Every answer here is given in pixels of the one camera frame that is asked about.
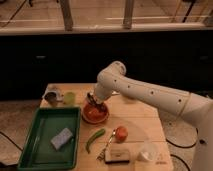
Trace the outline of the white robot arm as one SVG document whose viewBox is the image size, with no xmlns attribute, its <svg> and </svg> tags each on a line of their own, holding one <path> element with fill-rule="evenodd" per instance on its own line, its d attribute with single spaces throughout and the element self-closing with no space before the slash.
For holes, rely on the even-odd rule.
<svg viewBox="0 0 213 171">
<path fill-rule="evenodd" d="M 95 101 L 103 103 L 116 91 L 181 117 L 198 129 L 191 171 L 213 171 L 213 99 L 125 76 L 126 67 L 114 61 L 97 75 Z"/>
</svg>

